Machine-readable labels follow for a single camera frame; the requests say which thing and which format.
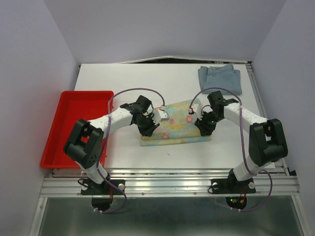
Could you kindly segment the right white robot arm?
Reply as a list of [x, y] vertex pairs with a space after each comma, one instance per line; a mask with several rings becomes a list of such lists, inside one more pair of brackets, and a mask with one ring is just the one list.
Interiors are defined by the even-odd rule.
[[201, 136], [210, 136], [218, 122], [227, 119], [240, 128], [243, 162], [231, 171], [226, 180], [227, 188], [237, 192], [244, 187], [244, 181], [257, 175], [270, 163], [287, 157], [288, 148], [283, 125], [278, 119], [261, 117], [243, 107], [241, 99], [225, 99], [220, 91], [208, 96], [210, 112], [191, 103], [190, 115], [196, 114], [195, 126]]

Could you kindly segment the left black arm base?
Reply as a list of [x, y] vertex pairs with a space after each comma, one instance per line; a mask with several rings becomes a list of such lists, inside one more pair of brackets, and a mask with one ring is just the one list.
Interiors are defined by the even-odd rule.
[[[77, 183], [81, 186], [80, 194], [82, 196], [92, 196], [91, 205], [94, 212], [111, 214], [125, 207], [127, 197], [123, 179], [108, 179], [101, 184], [97, 184], [89, 178], [80, 178]], [[113, 206], [114, 196], [124, 197], [124, 201], [120, 206]]]

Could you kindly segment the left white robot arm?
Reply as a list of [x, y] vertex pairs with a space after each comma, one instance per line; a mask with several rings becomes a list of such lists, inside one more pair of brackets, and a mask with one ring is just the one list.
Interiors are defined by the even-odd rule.
[[102, 147], [107, 135], [120, 128], [136, 125], [142, 136], [152, 136], [167, 114], [161, 110], [148, 111], [151, 101], [139, 96], [133, 103], [125, 103], [112, 113], [92, 120], [79, 119], [64, 145], [64, 153], [93, 181], [93, 189], [103, 194], [109, 190], [109, 174], [101, 167]]

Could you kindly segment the blue denim skirt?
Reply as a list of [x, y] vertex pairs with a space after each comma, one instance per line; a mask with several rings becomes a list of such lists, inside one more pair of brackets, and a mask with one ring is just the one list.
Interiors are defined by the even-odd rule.
[[229, 90], [235, 95], [242, 94], [241, 72], [234, 69], [232, 64], [221, 67], [201, 66], [198, 69], [200, 90], [203, 94], [210, 94], [220, 91], [222, 94], [229, 94]]

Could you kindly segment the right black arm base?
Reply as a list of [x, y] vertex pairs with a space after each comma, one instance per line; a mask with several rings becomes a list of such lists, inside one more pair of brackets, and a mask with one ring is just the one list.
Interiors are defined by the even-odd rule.
[[247, 205], [247, 195], [256, 193], [253, 178], [238, 181], [231, 170], [225, 178], [211, 179], [208, 193], [215, 195], [228, 195], [225, 197], [227, 205], [231, 209], [242, 211]]

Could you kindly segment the floral pastel skirt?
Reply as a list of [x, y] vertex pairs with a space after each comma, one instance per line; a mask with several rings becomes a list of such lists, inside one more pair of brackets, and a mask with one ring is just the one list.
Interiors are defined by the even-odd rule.
[[164, 146], [209, 141], [211, 137], [201, 136], [194, 125], [197, 116], [188, 113], [190, 103], [190, 100], [186, 100], [165, 106], [169, 120], [161, 122], [151, 137], [142, 136], [140, 145]]

